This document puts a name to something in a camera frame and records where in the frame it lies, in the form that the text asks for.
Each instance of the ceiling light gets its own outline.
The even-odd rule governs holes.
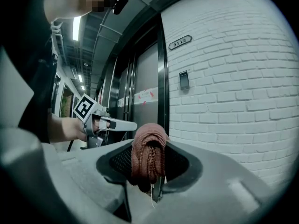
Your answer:
[[[79,77],[79,81],[80,81],[80,82],[83,82],[83,80],[82,80],[82,76],[81,76],[81,75],[78,75],[78,77]]]
[[[79,27],[80,27],[81,17],[75,17],[73,23],[73,40],[79,40]]]

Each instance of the black sleeve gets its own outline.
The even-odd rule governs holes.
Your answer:
[[[23,75],[35,56],[43,49],[51,35],[46,19],[44,0],[11,0],[1,2],[6,26],[2,30],[4,48]]]

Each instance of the brown towel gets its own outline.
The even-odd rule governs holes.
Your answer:
[[[132,142],[132,176],[130,183],[142,192],[150,190],[150,183],[165,177],[164,150],[169,139],[165,130],[157,124],[140,127]]]

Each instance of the ceiling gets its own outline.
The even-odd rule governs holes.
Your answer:
[[[81,18],[79,41],[72,40],[73,19],[57,21],[55,25],[63,22],[61,32],[66,55],[63,60],[67,62],[64,65],[75,67],[83,77],[83,84],[79,79],[72,80],[79,94],[83,95],[81,86],[84,85],[86,94],[94,98],[108,58],[117,56],[142,24],[175,1],[129,0],[119,15],[111,10],[89,13]],[[63,54],[60,41],[58,47]]]

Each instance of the black mesh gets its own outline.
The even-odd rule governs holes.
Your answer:
[[[129,146],[121,153],[110,158],[110,166],[123,174],[128,180],[131,178],[131,151]],[[165,147],[165,174],[167,181],[182,175],[189,167],[189,161],[172,148]]]

